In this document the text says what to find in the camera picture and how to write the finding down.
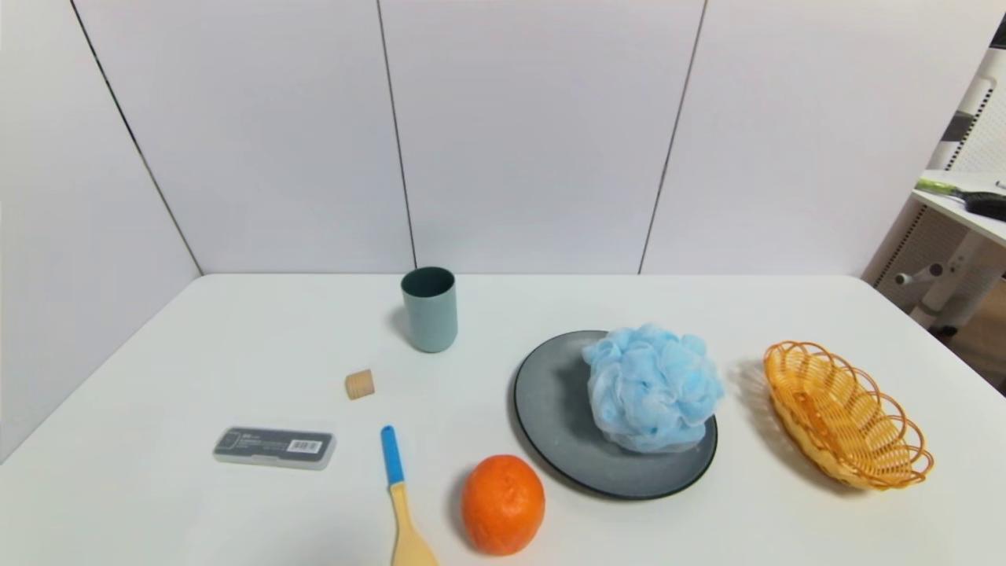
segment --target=wooden block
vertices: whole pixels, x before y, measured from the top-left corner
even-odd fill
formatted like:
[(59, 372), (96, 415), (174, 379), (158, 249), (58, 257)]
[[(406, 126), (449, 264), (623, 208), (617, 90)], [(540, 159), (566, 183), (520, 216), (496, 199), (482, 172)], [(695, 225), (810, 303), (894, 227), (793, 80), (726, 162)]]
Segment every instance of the wooden block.
[(374, 379), (370, 375), (370, 370), (357, 372), (346, 376), (346, 395), (349, 399), (359, 399), (368, 395), (373, 395)]

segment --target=floor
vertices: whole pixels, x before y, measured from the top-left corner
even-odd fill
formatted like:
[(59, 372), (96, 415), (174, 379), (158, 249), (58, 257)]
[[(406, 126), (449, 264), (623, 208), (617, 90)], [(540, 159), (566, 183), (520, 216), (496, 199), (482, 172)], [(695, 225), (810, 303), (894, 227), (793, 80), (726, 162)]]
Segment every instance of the floor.
[(1006, 395), (1006, 280), (999, 280), (947, 348)]

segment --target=panel seam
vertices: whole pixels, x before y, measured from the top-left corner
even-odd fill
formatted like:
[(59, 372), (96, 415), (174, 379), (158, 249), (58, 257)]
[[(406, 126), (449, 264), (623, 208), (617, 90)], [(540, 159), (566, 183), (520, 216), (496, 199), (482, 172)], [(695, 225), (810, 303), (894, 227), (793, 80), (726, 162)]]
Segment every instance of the panel seam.
[(667, 167), (671, 162), (671, 150), (674, 148), (674, 139), (678, 135), (678, 126), (681, 124), (681, 111), (685, 107), (685, 96), (688, 93), (688, 82), (691, 80), (692, 66), (695, 64), (695, 53), (698, 51), (698, 39), (702, 35), (702, 24), (705, 23), (705, 10), (709, 6), (709, 0), (702, 2), (702, 14), (698, 18), (698, 27), (695, 29), (695, 41), (692, 43), (691, 57), (688, 59), (688, 72), (685, 73), (685, 82), (681, 86), (681, 102), (678, 103), (678, 112), (674, 116), (674, 128), (671, 129), (671, 139), (667, 144), (667, 156), (664, 158), (664, 170), (660, 173), (660, 184), (657, 185), (657, 198), (653, 203), (653, 213), (650, 215), (650, 227), (646, 230), (646, 241), (643, 243), (643, 256), (639, 259), (639, 270), (637, 274), (643, 273), (643, 263), (646, 262), (646, 251), (650, 247), (650, 236), (653, 234), (653, 224), (657, 219), (657, 209), (660, 207), (660, 196), (664, 192), (664, 179), (667, 177)]
[(394, 145), (398, 149), (398, 172), (401, 174), (401, 192), (405, 197), (405, 220), (408, 222), (408, 242), (412, 247), (412, 266), (418, 268), (420, 260), (415, 256), (415, 234), (412, 232), (412, 213), (408, 207), (408, 187), (405, 185), (405, 162), (401, 158), (401, 137), (398, 135), (398, 114), (394, 109), (394, 88), (391, 86), (391, 63), (387, 58), (387, 40), (384, 39), (384, 16), (381, 13), (380, 0), (377, 4), (377, 25), (380, 27), (380, 44), (384, 51), (384, 72), (387, 74), (387, 93), (391, 101), (391, 123), (394, 124)]
[(130, 139), (133, 140), (133, 147), (136, 148), (137, 154), (140, 155), (140, 161), (143, 162), (143, 168), (147, 170), (147, 176), (150, 177), (150, 181), (154, 184), (154, 189), (157, 190), (158, 196), (161, 197), (161, 203), (164, 204), (164, 209), (168, 211), (168, 217), (171, 218), (171, 223), (174, 224), (175, 229), (178, 231), (178, 236), (181, 237), (182, 243), (185, 245), (185, 249), (188, 251), (189, 256), (192, 257), (192, 262), (195, 263), (196, 269), (199, 270), (199, 275), (202, 276), (206, 272), (199, 264), (199, 260), (195, 258), (195, 253), (192, 252), (192, 246), (189, 245), (188, 239), (185, 238), (185, 233), (182, 232), (181, 226), (178, 225), (178, 219), (175, 218), (175, 213), (171, 210), (171, 205), (168, 204), (168, 199), (164, 197), (164, 191), (161, 190), (161, 185), (158, 184), (157, 178), (154, 177), (154, 172), (150, 170), (150, 164), (147, 162), (147, 157), (143, 154), (143, 150), (140, 149), (140, 143), (136, 140), (136, 135), (133, 134), (133, 128), (129, 125), (129, 121), (126, 120), (126, 114), (123, 112), (123, 107), (119, 104), (119, 99), (116, 98), (116, 91), (112, 89), (112, 82), (109, 81), (109, 75), (105, 73), (105, 67), (102, 66), (102, 61), (98, 58), (98, 51), (95, 50), (95, 44), (91, 42), (91, 36), (88, 34), (88, 28), (83, 26), (83, 19), (80, 18), (80, 11), (76, 9), (76, 2), (74, 0), (69, 0), (69, 5), (73, 8), (73, 14), (76, 16), (76, 23), (80, 26), (80, 31), (83, 32), (83, 38), (88, 41), (88, 47), (91, 48), (91, 54), (95, 57), (95, 63), (98, 64), (98, 70), (102, 73), (105, 85), (109, 88), (109, 93), (112, 95), (112, 102), (115, 103), (116, 110), (119, 111), (119, 117), (122, 118), (123, 124), (126, 125), (126, 131), (129, 132)]

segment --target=wicker basket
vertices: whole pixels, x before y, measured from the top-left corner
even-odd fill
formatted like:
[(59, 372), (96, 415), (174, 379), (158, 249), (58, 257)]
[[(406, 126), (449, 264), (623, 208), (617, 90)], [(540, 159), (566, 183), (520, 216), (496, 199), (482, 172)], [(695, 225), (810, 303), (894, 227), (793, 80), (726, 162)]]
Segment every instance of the wicker basket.
[(845, 360), (816, 344), (787, 342), (766, 352), (765, 372), (786, 430), (828, 476), (882, 491), (918, 484), (933, 468), (918, 427)]

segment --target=bath sponge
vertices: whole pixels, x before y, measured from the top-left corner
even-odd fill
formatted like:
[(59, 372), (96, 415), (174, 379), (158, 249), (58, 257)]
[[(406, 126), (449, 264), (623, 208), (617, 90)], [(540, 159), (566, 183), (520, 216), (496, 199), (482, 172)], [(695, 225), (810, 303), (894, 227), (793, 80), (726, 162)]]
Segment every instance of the bath sponge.
[(656, 325), (619, 329), (583, 349), (594, 422), (635, 452), (686, 450), (705, 436), (723, 397), (702, 339)]

